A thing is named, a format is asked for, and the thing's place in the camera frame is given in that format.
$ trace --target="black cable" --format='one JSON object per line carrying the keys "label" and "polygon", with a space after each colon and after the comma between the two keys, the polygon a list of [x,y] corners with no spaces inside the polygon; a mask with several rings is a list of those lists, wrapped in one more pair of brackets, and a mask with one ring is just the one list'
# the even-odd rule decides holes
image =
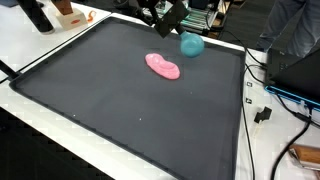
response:
{"label": "black cable", "polygon": [[244,125],[245,125],[245,129],[246,129],[247,141],[248,141],[248,147],[249,147],[249,153],[250,153],[250,159],[251,159],[252,180],[255,180],[255,179],[256,179],[256,176],[255,176],[254,162],[253,162],[253,156],[252,156],[252,149],[251,149],[250,137],[249,137],[249,132],[248,132],[246,112],[245,112],[245,109],[244,109],[244,104],[243,104],[243,100],[242,100],[242,99],[241,99],[241,105],[242,105]]}
{"label": "black cable", "polygon": [[206,15],[206,23],[207,23],[207,26],[209,29],[211,29],[211,26],[209,26],[209,22],[208,22],[208,16],[209,16],[210,11],[211,11],[211,9],[208,10],[207,15]]}
{"label": "black cable", "polygon": [[297,134],[294,138],[292,138],[291,141],[289,141],[289,143],[286,145],[286,147],[281,151],[281,153],[280,153],[279,156],[277,157],[277,159],[276,159],[276,161],[275,161],[275,163],[274,163],[274,165],[273,165],[273,167],[272,167],[271,177],[270,177],[271,180],[274,180],[275,174],[276,174],[276,171],[277,171],[277,167],[278,167],[281,159],[283,158],[283,156],[284,156],[284,155],[286,154],[286,152],[289,150],[290,146],[291,146],[297,139],[299,139],[305,132],[307,132],[307,130],[308,130],[309,127],[310,127],[310,124],[311,124],[311,121],[312,121],[312,120],[311,120],[311,117],[306,117],[306,116],[304,116],[304,115],[302,115],[302,114],[300,114],[300,113],[296,113],[295,116],[298,117],[299,119],[300,119],[300,118],[303,118],[303,119],[305,119],[307,122],[306,122],[304,128],[302,129],[302,131],[301,131],[299,134]]}
{"label": "black cable", "polygon": [[256,62],[257,62],[258,64],[260,64],[261,66],[266,66],[266,64],[258,61],[258,60],[251,54],[251,52],[249,51],[249,49],[247,48],[247,46],[245,46],[245,45],[243,44],[243,42],[242,42],[239,38],[237,38],[237,36],[235,36],[232,32],[227,31],[227,30],[224,30],[224,32],[227,32],[227,33],[231,34],[231,35],[243,46],[243,48],[245,49],[245,51],[248,52],[248,54],[251,56],[251,58],[252,58],[254,61],[256,61]]}
{"label": "black cable", "polygon": [[260,82],[261,84],[265,84],[263,81],[261,81],[260,79],[258,79],[258,78],[256,78],[256,77],[254,76],[254,74],[252,73],[250,67],[249,67],[247,64],[245,64],[245,65],[246,65],[246,67],[247,67],[246,70],[249,70],[251,76],[252,76],[256,81]]}
{"label": "black cable", "polygon": [[288,111],[290,112],[292,115],[296,116],[296,112],[292,111],[291,109],[288,108],[288,106],[283,102],[283,100],[281,99],[281,97],[279,96],[278,93],[276,93],[276,96],[278,97],[278,99],[280,100],[282,106]]}
{"label": "black cable", "polygon": [[8,79],[9,79],[9,78],[6,77],[5,79],[1,80],[1,81],[0,81],[0,84],[2,84],[3,82],[5,82],[5,81],[8,80]]}
{"label": "black cable", "polygon": [[[283,100],[280,98],[279,94],[278,94],[278,93],[275,93],[275,94],[276,94],[276,96],[278,97],[278,99],[280,100],[282,106],[283,106],[287,111],[289,111],[293,116],[296,116],[297,112],[294,112],[294,111],[290,110],[290,109],[287,107],[287,105],[283,102]],[[315,126],[316,128],[319,128],[319,129],[320,129],[320,124],[318,124],[318,123],[316,123],[316,122],[314,122],[314,121],[312,121],[312,120],[311,120],[311,125],[313,125],[313,126]]]}
{"label": "black cable", "polygon": [[257,68],[260,68],[260,69],[262,69],[262,70],[264,70],[264,71],[267,70],[266,67],[263,67],[263,66],[260,66],[260,65],[255,65],[255,64],[251,64],[251,65],[249,65],[248,67],[249,67],[249,68],[250,68],[250,67],[257,67]]}

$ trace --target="teal ball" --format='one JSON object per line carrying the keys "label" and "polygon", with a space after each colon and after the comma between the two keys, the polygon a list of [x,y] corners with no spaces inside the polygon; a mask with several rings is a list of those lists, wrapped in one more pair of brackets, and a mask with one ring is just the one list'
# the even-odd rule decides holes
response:
{"label": "teal ball", "polygon": [[184,32],[180,37],[180,50],[184,56],[188,58],[195,58],[203,52],[204,42],[198,34]]}

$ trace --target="blue object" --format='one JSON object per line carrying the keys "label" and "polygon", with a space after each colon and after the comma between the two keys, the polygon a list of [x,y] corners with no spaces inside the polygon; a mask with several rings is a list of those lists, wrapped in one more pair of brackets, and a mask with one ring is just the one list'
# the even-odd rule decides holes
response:
{"label": "blue object", "polygon": [[279,88],[276,88],[276,87],[273,87],[273,86],[266,86],[265,87],[265,90],[271,94],[275,94],[274,91],[279,91],[280,93],[279,96],[280,97],[283,97],[285,99],[288,99],[290,101],[293,101],[297,104],[300,104],[301,100],[305,101],[306,104],[311,104],[313,106],[313,109],[316,110],[316,111],[319,111],[320,110],[320,104],[315,102],[315,101],[312,101],[312,100],[309,100],[309,99],[306,99],[306,98],[303,98],[301,96],[298,96],[298,95],[295,95],[295,94],[292,94],[290,92],[287,92],[287,91],[284,91],[282,89],[279,89]]}
{"label": "blue object", "polygon": [[183,32],[181,35],[180,50],[183,55],[194,58],[199,56],[204,49],[204,42],[198,34]]}

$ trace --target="pink clay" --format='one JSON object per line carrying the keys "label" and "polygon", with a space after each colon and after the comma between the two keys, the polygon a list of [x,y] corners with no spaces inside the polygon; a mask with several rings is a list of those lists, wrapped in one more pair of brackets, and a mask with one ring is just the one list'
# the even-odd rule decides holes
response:
{"label": "pink clay", "polygon": [[147,54],[146,62],[157,74],[167,79],[178,79],[180,77],[178,66],[172,62],[166,61],[159,54]]}

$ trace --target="mat border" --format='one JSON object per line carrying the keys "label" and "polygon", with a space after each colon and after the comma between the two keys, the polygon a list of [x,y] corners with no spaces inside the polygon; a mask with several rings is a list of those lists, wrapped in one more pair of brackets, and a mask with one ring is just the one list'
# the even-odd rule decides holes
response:
{"label": "mat border", "polygon": [[[52,61],[54,61],[55,57],[60,56],[61,54],[63,54],[67,50],[69,50],[70,47],[74,46],[74,44],[76,44],[77,42],[83,41],[83,40],[85,40],[85,38],[87,36],[92,35],[98,28],[100,28],[100,26],[108,24],[108,23],[112,23],[112,22],[117,22],[117,23],[120,23],[120,24],[126,24],[126,25],[129,25],[129,26],[132,26],[132,27],[138,27],[138,28],[140,28],[142,30],[145,30],[146,32],[154,32],[154,33],[156,33],[156,31],[151,27],[148,27],[148,26],[145,26],[145,25],[141,25],[141,24],[136,24],[134,22],[131,22],[131,21],[128,21],[128,20],[124,20],[124,19],[120,19],[120,18],[117,18],[117,17],[109,16],[109,17],[103,19],[102,21],[100,21],[99,24],[97,24],[96,26],[94,26],[93,28],[91,28],[90,30],[85,32],[83,35],[77,37],[74,41],[72,41],[71,43],[67,44],[63,48],[61,48],[59,51],[57,51],[54,54],[50,55],[47,59],[44,59],[39,64],[33,66],[32,68],[27,70],[25,73],[23,73],[20,76],[18,76],[16,79],[14,79],[13,81],[11,81],[9,83],[9,86],[13,91],[17,92],[18,94],[28,98],[31,101],[34,101],[34,102],[40,104],[41,106],[43,106],[43,107],[45,107],[45,108],[47,108],[47,109],[59,114],[59,115],[65,117],[65,118],[67,118],[68,120],[80,125],[81,127],[85,128],[85,129],[87,129],[87,130],[89,130],[91,132],[94,132],[96,135],[98,135],[98,136],[100,136],[100,137],[102,137],[104,139],[107,139],[111,143],[113,143],[113,144],[115,144],[115,145],[127,150],[129,153],[134,154],[134,155],[142,158],[143,160],[149,162],[150,164],[152,164],[152,165],[160,168],[161,170],[169,173],[173,177],[175,177],[177,179],[187,179],[183,175],[176,173],[175,171],[171,170],[170,168],[167,168],[166,166],[162,165],[161,163],[159,163],[159,162],[157,162],[155,160],[152,160],[151,158],[149,158],[148,156],[144,155],[143,153],[138,152],[138,151],[130,148],[126,144],[123,144],[123,143],[113,139],[111,136],[108,136],[106,134],[100,133],[96,129],[91,128],[88,125],[81,123],[81,121],[77,120],[75,117],[68,116],[64,112],[61,112],[61,111],[59,111],[59,110],[57,110],[55,108],[52,108],[52,107],[50,107],[50,105],[48,105],[46,103],[43,103],[43,102],[37,100],[36,98],[33,98],[32,96],[29,96],[26,93],[21,92],[20,89],[17,87],[18,84],[21,81],[29,78],[34,72],[36,72],[37,70],[41,69],[43,66],[46,66],[47,64],[52,63]],[[174,34],[174,33],[169,34],[166,38],[173,38],[173,39],[176,39],[176,40],[180,40],[179,35],[178,34]],[[217,44],[212,44],[212,43],[210,43],[208,41],[205,41],[205,47],[206,48],[219,49],[220,51],[223,51],[223,52],[226,52],[226,53],[231,53],[231,54],[236,55],[236,56],[240,56],[240,60],[241,60],[241,62],[240,62],[241,63],[240,64],[240,66],[241,66],[241,70],[240,70],[240,73],[241,73],[240,74],[240,81],[241,81],[240,82],[240,93],[241,94],[240,94],[240,97],[241,97],[241,100],[242,100],[243,82],[244,82],[243,72],[244,72],[244,68],[245,68],[246,53],[244,51],[227,48],[227,47],[224,47],[224,46],[221,46],[221,45],[217,45]],[[233,179],[235,179],[235,174],[236,174],[235,171],[236,171],[236,161],[237,161],[237,151],[238,151],[238,136],[239,136],[240,121],[241,121],[241,108],[240,108],[239,112],[240,112],[239,113],[240,120],[235,125],[236,127],[233,127],[238,132],[236,135],[233,135],[233,141],[234,142],[232,142],[232,146],[236,143],[236,147],[234,148],[234,151],[233,151],[233,160],[235,160],[235,163],[233,163]]]}

